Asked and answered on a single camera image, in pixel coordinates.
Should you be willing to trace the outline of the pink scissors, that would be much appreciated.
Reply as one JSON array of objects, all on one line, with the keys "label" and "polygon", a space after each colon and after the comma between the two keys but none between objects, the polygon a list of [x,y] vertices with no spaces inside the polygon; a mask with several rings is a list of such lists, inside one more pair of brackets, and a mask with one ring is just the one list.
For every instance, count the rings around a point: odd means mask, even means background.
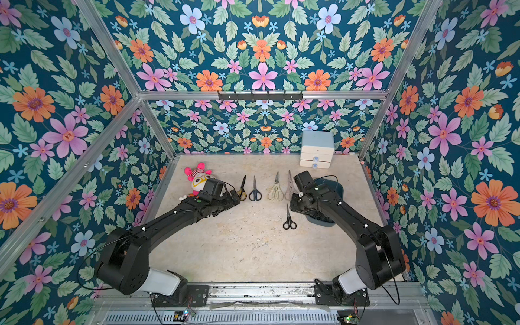
[{"label": "pink scissors", "polygon": [[284,198],[286,200],[291,200],[292,199],[292,195],[295,193],[295,184],[294,184],[294,179],[292,177],[292,173],[291,171],[288,171],[288,176],[287,176],[287,189],[284,193]]}]

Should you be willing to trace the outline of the small black scissors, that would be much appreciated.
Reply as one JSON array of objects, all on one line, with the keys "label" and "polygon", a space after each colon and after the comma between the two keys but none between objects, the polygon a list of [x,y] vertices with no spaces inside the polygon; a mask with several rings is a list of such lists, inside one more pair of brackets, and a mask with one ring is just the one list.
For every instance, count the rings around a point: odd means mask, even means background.
[{"label": "small black scissors", "polygon": [[288,205],[287,205],[286,220],[282,226],[283,226],[284,230],[296,230],[297,229],[297,224],[292,220],[291,210]]}]

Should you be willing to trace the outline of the black yellow scissors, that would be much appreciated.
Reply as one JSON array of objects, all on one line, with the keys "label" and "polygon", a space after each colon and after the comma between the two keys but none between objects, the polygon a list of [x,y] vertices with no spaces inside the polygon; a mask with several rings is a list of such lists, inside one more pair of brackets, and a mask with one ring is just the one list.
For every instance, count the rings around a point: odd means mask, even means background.
[{"label": "black yellow scissors", "polygon": [[240,197],[241,202],[244,202],[248,198],[248,194],[245,190],[245,183],[246,183],[246,176],[243,177],[239,191],[238,191],[238,195]]}]

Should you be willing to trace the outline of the cream yellow scissors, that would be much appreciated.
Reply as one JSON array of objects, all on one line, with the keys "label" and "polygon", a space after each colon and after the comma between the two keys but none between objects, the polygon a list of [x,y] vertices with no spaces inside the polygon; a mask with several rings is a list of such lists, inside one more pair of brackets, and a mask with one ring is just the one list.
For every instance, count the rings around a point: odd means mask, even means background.
[{"label": "cream yellow scissors", "polygon": [[280,172],[276,173],[273,186],[268,191],[268,200],[284,200],[284,192],[280,186]]}]

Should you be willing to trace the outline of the dark blue scissors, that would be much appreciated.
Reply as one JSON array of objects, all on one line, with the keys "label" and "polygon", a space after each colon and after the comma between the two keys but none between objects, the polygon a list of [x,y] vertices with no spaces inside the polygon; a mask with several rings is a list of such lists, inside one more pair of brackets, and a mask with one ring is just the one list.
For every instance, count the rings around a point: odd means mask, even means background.
[{"label": "dark blue scissors", "polygon": [[254,176],[253,177],[253,189],[249,193],[248,198],[252,202],[258,202],[262,199],[262,197],[263,197],[263,195],[257,188],[257,180],[256,180],[256,177]]}]

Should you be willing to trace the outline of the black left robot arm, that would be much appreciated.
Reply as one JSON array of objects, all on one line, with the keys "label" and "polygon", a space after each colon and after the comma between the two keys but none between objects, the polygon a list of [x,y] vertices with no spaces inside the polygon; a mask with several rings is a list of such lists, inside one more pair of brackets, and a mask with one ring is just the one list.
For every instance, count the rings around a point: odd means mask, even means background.
[{"label": "black left robot arm", "polygon": [[160,217],[131,230],[113,230],[95,267],[97,279],[123,295],[137,291],[172,296],[186,279],[175,272],[151,268],[149,255],[162,242],[204,218],[214,217],[241,203],[235,190],[188,197]]}]

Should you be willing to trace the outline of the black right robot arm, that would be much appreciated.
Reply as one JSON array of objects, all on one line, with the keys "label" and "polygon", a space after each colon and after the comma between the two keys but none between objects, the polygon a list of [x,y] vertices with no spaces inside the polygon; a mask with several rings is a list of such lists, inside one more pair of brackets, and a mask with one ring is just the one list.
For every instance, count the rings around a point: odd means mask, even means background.
[{"label": "black right robot arm", "polygon": [[406,270],[396,231],[390,225],[371,222],[327,186],[293,194],[289,207],[298,213],[321,213],[333,220],[356,246],[354,266],[333,279],[343,293],[375,290]]}]

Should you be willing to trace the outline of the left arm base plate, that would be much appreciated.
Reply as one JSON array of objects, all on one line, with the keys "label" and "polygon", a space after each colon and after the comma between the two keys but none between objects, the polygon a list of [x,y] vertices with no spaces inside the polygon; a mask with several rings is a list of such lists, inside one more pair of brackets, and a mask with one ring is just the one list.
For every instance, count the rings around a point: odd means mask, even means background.
[{"label": "left arm base plate", "polygon": [[209,286],[188,284],[179,287],[171,296],[152,294],[152,306],[166,307],[204,307],[209,297]]}]

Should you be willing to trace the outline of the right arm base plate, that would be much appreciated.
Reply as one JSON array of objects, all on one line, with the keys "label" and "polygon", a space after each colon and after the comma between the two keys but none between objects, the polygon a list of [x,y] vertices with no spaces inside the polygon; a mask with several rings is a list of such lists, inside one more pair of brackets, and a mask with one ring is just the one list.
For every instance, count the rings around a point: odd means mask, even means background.
[{"label": "right arm base plate", "polygon": [[338,284],[325,284],[318,279],[314,282],[315,301],[317,305],[333,307],[368,307],[371,302],[364,291],[349,294]]}]

